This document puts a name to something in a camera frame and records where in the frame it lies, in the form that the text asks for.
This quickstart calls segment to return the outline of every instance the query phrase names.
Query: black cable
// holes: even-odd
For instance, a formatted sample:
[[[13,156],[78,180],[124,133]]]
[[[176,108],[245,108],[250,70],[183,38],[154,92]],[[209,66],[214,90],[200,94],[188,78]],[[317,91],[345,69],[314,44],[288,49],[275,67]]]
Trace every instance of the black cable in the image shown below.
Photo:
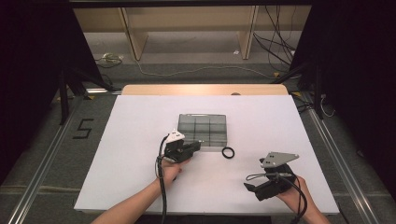
[[[110,86],[112,86],[112,85],[113,85],[113,82],[111,81],[111,79],[110,79],[110,77],[109,77],[108,75],[106,75],[106,74],[102,74],[102,77],[105,77],[105,78],[107,78],[108,85],[110,85]]]
[[[298,178],[298,177],[297,177],[297,175],[295,175],[294,173],[292,173],[292,175],[294,175],[294,177],[297,179],[298,188],[300,189],[300,188],[301,188],[301,184],[300,184],[300,180],[299,180],[299,178]],[[299,216],[299,215],[300,215],[300,208],[301,208],[301,198],[302,198],[302,196],[301,196],[301,194],[300,194],[300,197],[298,198],[298,209],[297,209],[297,216]]]
[[[291,38],[291,32],[293,31],[293,18],[294,18],[294,14],[296,13],[296,10],[297,10],[297,6],[294,6],[293,13],[291,14],[289,37],[285,41],[287,41],[287,40],[289,40]]]
[[[288,65],[290,65],[290,63],[286,62],[285,60],[281,59],[279,56],[277,56],[276,54],[274,54],[271,50],[269,50],[267,47],[264,46],[264,44],[258,39],[256,33],[253,33],[254,38],[257,40],[257,42],[259,43],[259,45],[265,49],[266,51],[268,51],[268,53],[272,54],[274,57],[278,58],[281,62],[286,63]]]
[[[292,92],[290,92],[289,95],[291,95],[291,97],[293,97],[293,99],[296,99],[296,100],[298,100],[298,101],[300,101],[300,102],[302,102],[302,103],[304,103],[306,105],[312,104],[310,102],[307,102],[307,101],[304,101],[304,100],[300,99],[300,97],[298,95],[296,95],[296,94],[294,94]]]
[[[259,36],[259,35],[257,35],[256,33],[254,33],[254,35],[257,36],[259,39],[262,39],[262,40],[265,40],[265,41],[268,41],[268,42],[271,42],[271,41],[272,41],[272,40],[270,40],[270,39],[267,39],[267,38],[264,38],[264,37],[262,37],[262,36]],[[273,42],[274,44],[277,44],[277,45],[279,45],[279,46],[282,46],[281,43],[276,42],[275,40],[273,40],[272,42]],[[294,47],[290,47],[290,46],[285,46],[285,47],[288,48],[288,49],[291,49],[291,50],[296,50]]]
[[[344,218],[344,221],[346,224],[349,224],[349,220],[347,219],[347,216],[344,214],[343,210],[341,210],[341,205],[339,202],[337,202],[338,210],[340,210],[341,216]]]
[[[313,109],[314,108],[314,104],[312,105],[299,105],[297,106],[297,110],[299,114],[303,114],[305,111]]]
[[[298,214],[297,217],[294,218],[294,220],[291,221],[291,224],[298,223],[300,221],[300,219],[304,216],[306,209],[308,208],[308,202],[306,200],[306,197],[305,197],[303,191],[299,187],[297,187],[294,183],[292,183],[287,178],[285,178],[281,175],[279,175],[278,177],[281,178],[282,180],[286,181],[287,183],[289,183],[292,187],[294,187],[300,193],[300,197],[303,198],[303,201],[304,201],[303,211],[300,214]]]
[[[165,184],[163,183],[163,167],[162,167],[162,161],[163,161],[163,142],[166,140],[168,136],[165,136],[163,140],[161,141],[160,145],[160,151],[158,153],[158,157],[156,160],[157,163],[157,170],[158,173],[156,172],[156,175],[160,179],[160,186],[161,186],[161,194],[163,196],[163,219],[162,219],[162,224],[165,223],[165,218],[166,218],[166,191],[165,191]]]
[[[273,24],[274,29],[275,29],[275,30],[274,30],[273,39],[274,39],[274,37],[275,37],[275,34],[277,34],[277,36],[278,36],[279,39],[280,39],[280,42],[282,43],[282,46],[291,47],[291,45],[289,45],[289,44],[283,39],[282,35],[280,34],[279,28],[278,28],[278,27],[279,27],[279,12],[280,12],[280,7],[279,7],[279,6],[276,6],[276,23],[274,22],[272,16],[270,15],[267,6],[265,6],[265,10],[266,10],[266,12],[267,12],[267,14],[268,14],[268,17],[270,18],[271,23]],[[284,50],[286,56],[288,57],[288,60],[291,62],[291,59],[290,59],[290,57],[289,57],[289,55],[290,55],[291,58],[292,58],[291,52],[289,51],[289,49],[286,50],[285,48],[283,48],[283,50]]]
[[[288,72],[288,71],[282,71],[282,70],[280,70],[280,69],[278,69],[278,68],[275,68],[275,67],[271,64],[271,60],[270,60],[270,58],[269,58],[269,54],[271,54],[271,55],[273,55],[274,57],[278,58],[281,62],[283,62],[283,63],[285,63],[285,64],[287,64],[287,65],[290,65],[290,63],[288,63],[288,62],[286,62],[285,60],[281,59],[279,56],[277,56],[277,55],[274,54],[271,50],[269,50],[267,47],[265,47],[264,44],[258,39],[258,37],[257,37],[257,35],[256,35],[255,33],[253,33],[253,36],[254,36],[254,38],[256,39],[257,43],[259,43],[259,45],[260,45],[263,49],[265,49],[265,50],[268,52],[268,62],[269,62],[269,64],[271,65],[271,67],[274,68],[276,71],[279,71],[279,72],[285,72],[285,73]]]

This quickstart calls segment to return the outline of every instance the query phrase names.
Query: dark wall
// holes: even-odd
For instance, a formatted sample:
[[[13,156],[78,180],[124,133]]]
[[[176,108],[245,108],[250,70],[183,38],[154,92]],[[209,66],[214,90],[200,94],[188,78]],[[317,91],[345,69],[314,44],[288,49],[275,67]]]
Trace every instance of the dark wall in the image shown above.
[[[317,7],[312,16],[309,22],[313,24],[308,27],[314,28],[304,29],[295,66],[309,60],[320,64],[324,71],[322,93],[327,94],[365,158],[396,199],[396,179],[393,178],[396,171],[396,14],[393,4],[391,1],[345,1],[332,8],[331,13],[327,7]],[[306,71],[300,87],[315,86],[315,75],[312,70]]]
[[[386,3],[356,6],[323,85],[396,199],[396,16]]]
[[[63,66],[101,79],[71,8],[0,3],[0,182],[28,148]]]

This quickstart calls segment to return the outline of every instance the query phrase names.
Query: forearm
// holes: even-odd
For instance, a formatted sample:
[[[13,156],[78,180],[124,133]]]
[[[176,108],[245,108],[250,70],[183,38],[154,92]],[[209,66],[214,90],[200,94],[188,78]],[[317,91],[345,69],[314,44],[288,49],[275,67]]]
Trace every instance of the forearm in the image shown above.
[[[327,219],[316,207],[305,213],[303,219],[308,224],[330,224]]]
[[[157,178],[134,196],[105,211],[93,223],[135,223],[160,195],[160,180]]]

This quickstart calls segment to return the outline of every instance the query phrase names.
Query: gray floor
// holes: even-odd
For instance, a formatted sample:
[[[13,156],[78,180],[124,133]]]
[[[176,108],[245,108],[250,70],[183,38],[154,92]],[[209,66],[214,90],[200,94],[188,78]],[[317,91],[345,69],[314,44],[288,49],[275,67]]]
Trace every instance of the gray floor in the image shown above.
[[[151,35],[140,61],[146,73],[170,75],[180,71],[199,70],[209,65],[228,66],[168,77],[142,74],[139,66],[132,60],[122,34],[87,34],[87,39],[90,41],[93,55],[101,57],[104,52],[113,52],[123,57],[123,64],[110,69],[101,68],[101,72],[118,87],[130,83],[269,83],[272,79],[268,77],[274,73],[274,69],[268,64],[268,56],[256,44],[253,45],[250,59],[247,61],[242,60],[240,54],[234,54],[238,50],[238,45],[236,36],[231,33]],[[280,64],[274,64],[274,67],[283,68]],[[297,80],[290,79],[284,84],[289,91],[296,91]],[[88,223],[97,216],[76,212],[73,205],[88,173],[115,100],[115,95],[105,94],[82,102],[23,223]],[[312,110],[305,111],[301,114],[301,119],[334,199],[339,203],[349,223],[363,223],[361,214],[318,132],[312,113]],[[0,223],[8,221],[26,186],[32,180],[59,129],[60,115],[60,102],[55,97],[30,148],[21,155],[0,188]],[[78,131],[82,119],[93,119],[84,123],[84,127],[91,128],[92,131],[88,138],[76,139],[74,137],[84,134]],[[356,151],[359,148],[347,127],[336,114],[331,118],[325,117],[324,122],[380,223],[395,223],[396,204],[370,164],[357,155]],[[272,222],[289,223],[291,219],[292,216],[272,217]],[[329,219],[332,223],[346,223],[341,215],[330,216]]]

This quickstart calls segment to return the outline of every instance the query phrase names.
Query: wire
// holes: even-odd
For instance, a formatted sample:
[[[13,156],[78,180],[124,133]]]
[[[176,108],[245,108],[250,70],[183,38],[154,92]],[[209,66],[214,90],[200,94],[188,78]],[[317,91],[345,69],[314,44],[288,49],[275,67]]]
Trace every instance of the wire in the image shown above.
[[[293,99],[303,103],[302,105],[297,106],[297,110],[298,110],[299,114],[304,113],[306,110],[313,109],[315,104],[300,99],[296,94],[294,94],[292,92],[290,93],[290,95],[293,97]]]
[[[347,219],[347,216],[345,215],[345,213],[341,209],[341,205],[340,205],[339,202],[337,202],[337,206],[338,206],[338,210],[340,210],[341,216],[344,218],[344,221],[346,222],[346,224],[349,224],[349,220]]]
[[[303,211],[297,215],[297,217],[294,218],[294,220],[291,221],[291,223],[298,223],[300,221],[300,219],[304,216],[306,209],[308,208],[308,202],[306,200],[306,197],[303,193],[303,191],[297,187],[294,183],[292,183],[291,181],[289,181],[287,178],[283,177],[283,176],[279,176],[280,179],[286,181],[287,183],[289,183],[292,187],[294,187],[299,193],[300,193],[300,197],[303,198],[304,201],[304,207],[303,207]]]
[[[144,72],[143,71],[142,66],[141,66],[141,64],[138,61],[135,61],[135,62],[139,66],[140,72],[143,75],[154,76],[154,77],[172,77],[172,76],[179,75],[179,74],[195,73],[195,72],[198,72],[198,71],[201,71],[201,70],[205,70],[205,69],[242,69],[242,70],[245,70],[245,71],[249,71],[249,72],[252,72],[252,73],[259,74],[260,76],[263,76],[263,77],[266,77],[266,78],[276,79],[276,77],[270,77],[270,76],[267,76],[267,75],[265,75],[263,73],[255,71],[253,69],[239,67],[239,66],[206,66],[206,67],[201,67],[201,68],[194,69],[194,70],[175,72],[175,73],[171,73],[171,74],[148,73],[148,72]]]
[[[256,33],[253,33],[253,36],[254,36],[254,38],[257,40],[257,42],[259,43],[259,45],[260,45],[263,49],[265,49],[269,54],[272,54],[274,57],[278,58],[281,62],[283,62],[283,63],[285,63],[285,64],[287,64],[287,65],[290,65],[290,63],[288,63],[288,62],[286,62],[285,60],[281,59],[279,56],[277,56],[276,54],[274,54],[274,53],[270,50],[271,45],[270,45],[270,48],[265,47],[264,44],[258,39]]]
[[[280,42],[282,43],[282,48],[283,48],[284,52],[286,53],[286,56],[288,57],[288,60],[291,62],[291,59],[293,58],[293,56],[292,56],[292,54],[291,54],[291,52],[290,52],[290,50],[289,50],[288,48],[285,49],[285,46],[291,47],[291,45],[289,45],[289,44],[283,39],[283,37],[282,37],[282,35],[280,34],[280,31],[279,31],[279,14],[280,14],[280,6],[276,6],[276,23],[274,22],[274,20],[273,20],[271,14],[269,13],[268,7],[267,7],[267,6],[265,6],[265,10],[266,10],[266,12],[267,12],[267,14],[268,14],[268,17],[270,18],[271,23],[273,24],[274,29],[275,29],[275,30],[274,30],[274,34],[273,34],[273,39],[274,39],[274,37],[275,37],[275,34],[277,34],[277,36],[278,36],[279,39],[280,39]]]
[[[298,205],[298,210],[297,210],[297,216],[291,221],[291,224],[298,223],[300,221],[300,219],[304,216],[305,212],[306,212],[306,209],[308,207],[308,202],[306,200],[305,194],[300,189],[300,180],[298,179],[297,175],[290,174],[290,175],[293,175],[297,179],[297,182],[298,182],[298,185],[299,185],[298,187],[294,183],[289,181],[287,178],[283,177],[280,173],[248,175],[246,177],[246,180],[249,181],[249,180],[252,180],[252,179],[255,179],[255,178],[268,176],[268,175],[275,175],[276,178],[280,178],[283,181],[287,182],[288,184],[290,184],[293,188],[295,188],[300,193],[299,205]],[[303,207],[303,210],[300,212],[301,199],[303,199],[303,201],[304,201],[304,207]]]
[[[331,114],[326,113],[326,111],[323,108],[324,98],[326,98],[326,97],[322,97],[322,99],[320,100],[320,108],[322,109],[324,115],[326,115],[327,117],[331,118],[332,116],[334,116],[335,110],[333,110]]]
[[[113,82],[111,81],[111,79],[110,79],[110,77],[109,77],[108,75],[106,75],[106,74],[102,74],[102,77],[105,77],[105,78],[107,79],[107,81],[108,81],[108,85],[110,85],[110,86],[112,86],[112,85],[113,85]]]
[[[297,6],[294,6],[293,13],[291,14],[289,37],[285,41],[287,41],[291,38],[291,32],[293,32],[293,19],[294,19],[294,14],[296,13],[296,10],[297,10]]]
[[[165,218],[166,218],[166,191],[165,191],[165,184],[163,183],[163,167],[162,167],[162,161],[163,161],[163,156],[162,156],[162,151],[163,151],[163,142],[166,140],[167,135],[163,138],[161,141],[160,145],[160,151],[158,152],[158,157],[156,160],[157,164],[157,170],[156,170],[156,176],[160,179],[160,186],[161,186],[161,194],[163,196],[163,219],[162,219],[162,224],[165,223]]]
[[[268,42],[272,41],[274,44],[277,44],[279,46],[283,46],[283,44],[281,44],[279,42],[276,42],[275,40],[270,40],[270,39],[264,38],[262,36],[257,35],[256,33],[254,33],[254,35],[257,36],[259,39],[262,39],[262,40],[265,40],[265,41],[268,41]],[[285,47],[288,48],[288,49],[291,49],[291,50],[296,50],[294,47],[291,47],[291,46],[285,46]]]
[[[115,67],[115,66],[117,66],[117,65],[119,65],[119,64],[122,63],[121,57],[120,57],[120,56],[117,56],[117,55],[115,55],[115,54],[112,54],[112,53],[106,53],[106,54],[104,54],[104,55],[102,56],[102,58],[100,58],[100,59],[95,59],[95,60],[96,60],[97,62],[100,62],[100,61],[102,61],[102,60],[105,60],[106,63],[109,63],[109,62],[112,63],[110,66],[103,66],[104,63],[97,63],[97,64],[96,64],[96,65],[98,65],[99,67],[102,67],[102,68],[112,68],[112,67]]]

